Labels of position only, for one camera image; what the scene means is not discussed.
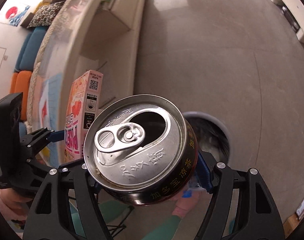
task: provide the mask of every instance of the blue sofa cushion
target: blue sofa cushion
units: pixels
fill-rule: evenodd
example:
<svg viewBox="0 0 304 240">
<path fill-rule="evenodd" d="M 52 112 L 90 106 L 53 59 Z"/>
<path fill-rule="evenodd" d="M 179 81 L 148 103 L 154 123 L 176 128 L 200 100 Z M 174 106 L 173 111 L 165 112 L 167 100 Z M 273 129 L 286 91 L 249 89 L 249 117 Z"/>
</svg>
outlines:
<svg viewBox="0 0 304 240">
<path fill-rule="evenodd" d="M 25 124 L 23 122 L 19 122 L 19 134 L 20 134 L 20 137 L 23 137 L 28 134 L 27 127 L 25 126 Z"/>
<path fill-rule="evenodd" d="M 34 61 L 36 59 L 37 52 L 39 51 L 41 42 L 48 28 L 48 26 L 38 26 L 34 29 L 22 56 L 22 60 L 20 62 L 19 67 L 20 71 L 33 71 Z"/>
<path fill-rule="evenodd" d="M 14 67 L 14 72 L 19 72 L 20 71 L 20 63 L 21 63 L 21 60 L 22 60 L 22 56 L 23 56 L 23 53 L 25 51 L 25 48 L 27 47 L 27 44 L 28 44 L 28 41 L 30 40 L 31 35 L 32 35 L 32 32 L 30 32 L 26 36 L 25 41 L 23 42 L 20 53 L 18 55 L 18 59 L 16 60 L 16 64 L 15 64 L 15 67 Z"/>
</svg>

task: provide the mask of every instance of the cardboard box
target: cardboard box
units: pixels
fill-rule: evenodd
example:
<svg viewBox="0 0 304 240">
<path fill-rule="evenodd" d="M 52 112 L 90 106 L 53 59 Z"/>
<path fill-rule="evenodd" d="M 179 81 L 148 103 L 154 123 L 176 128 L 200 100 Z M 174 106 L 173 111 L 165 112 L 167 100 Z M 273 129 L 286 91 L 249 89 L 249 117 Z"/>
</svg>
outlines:
<svg viewBox="0 0 304 240">
<path fill-rule="evenodd" d="M 288 237 L 293 232 L 293 230 L 298 226 L 298 224 L 299 224 L 298 217 L 295 213 L 291 215 L 283 224 L 285 237 Z"/>
<path fill-rule="evenodd" d="M 300 204 L 300 206 L 297 208 L 296 215 L 298 216 L 299 220 L 303 219 L 303 217 L 304 217 L 304 199 L 303 199 L 302 203 Z"/>
<path fill-rule="evenodd" d="M 102 78 L 102 73 L 89 70 L 71 86 L 64 131 L 65 162 L 83 157 L 85 136 L 99 114 Z"/>
</svg>

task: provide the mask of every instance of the black label on box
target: black label on box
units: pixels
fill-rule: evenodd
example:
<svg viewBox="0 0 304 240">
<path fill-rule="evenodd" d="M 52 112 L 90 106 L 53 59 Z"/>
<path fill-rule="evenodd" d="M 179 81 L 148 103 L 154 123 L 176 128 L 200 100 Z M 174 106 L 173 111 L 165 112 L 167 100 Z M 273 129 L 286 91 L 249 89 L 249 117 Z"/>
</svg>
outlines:
<svg viewBox="0 0 304 240">
<path fill-rule="evenodd" d="M 84 123 L 83 128 L 89 129 L 91 124 L 94 122 L 95 114 L 92 113 L 84 113 Z"/>
</svg>

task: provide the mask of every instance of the black device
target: black device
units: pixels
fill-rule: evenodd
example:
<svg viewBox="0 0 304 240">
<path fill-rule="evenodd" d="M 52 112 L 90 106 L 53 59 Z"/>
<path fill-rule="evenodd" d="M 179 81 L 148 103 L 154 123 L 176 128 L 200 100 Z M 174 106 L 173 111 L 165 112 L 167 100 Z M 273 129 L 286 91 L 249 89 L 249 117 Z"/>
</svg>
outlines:
<svg viewBox="0 0 304 240">
<path fill-rule="evenodd" d="M 24 136 L 18 144 L 17 110 L 20 109 L 21 100 L 22 94 L 8 95 L 0 100 L 0 117 L 4 117 L 0 118 L 0 188 L 12 187 L 23 195 L 34 197 L 23 240 L 112 240 L 111 230 L 104 222 L 95 200 L 95 194 L 101 187 L 90 176 L 84 160 L 66 163 L 58 169 L 35 160 L 35 155 L 49 142 L 63 140 L 64 132 L 42 128 Z M 6 142 L 12 144 L 6 146 L 9 152 L 2 148 Z M 276 204 L 256 169 L 236 171 L 218 164 L 210 153 L 199 151 L 196 170 L 201 182 L 207 185 L 212 194 L 212 199 L 195 240 L 285 239 Z M 235 188 L 239 189 L 239 202 L 234 228 L 232 234 L 222 238 Z M 69 189 L 75 190 L 86 238 L 75 233 L 69 207 Z M 9 228 L 6 221 L 0 219 L 0 230 L 6 227 Z M 19 239 L 9 231 L 0 231 L 0 236 L 9 240 Z M 304 239 L 304 219 L 288 239 Z"/>
</svg>

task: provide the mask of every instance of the pink sleeve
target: pink sleeve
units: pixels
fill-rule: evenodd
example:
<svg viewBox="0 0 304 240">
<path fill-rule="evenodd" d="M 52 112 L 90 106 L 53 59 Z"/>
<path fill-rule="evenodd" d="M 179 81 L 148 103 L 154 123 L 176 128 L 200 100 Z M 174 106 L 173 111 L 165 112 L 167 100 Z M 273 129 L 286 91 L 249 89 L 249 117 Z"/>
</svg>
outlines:
<svg viewBox="0 0 304 240">
<path fill-rule="evenodd" d="M 1 198 L 0 198 L 0 212 L 6 221 L 9 221 L 9 220 L 23 221 L 23 220 L 27 219 L 26 216 L 19 216 L 16 213 L 14 213 L 7 205 L 5 205 L 3 203 Z"/>
</svg>

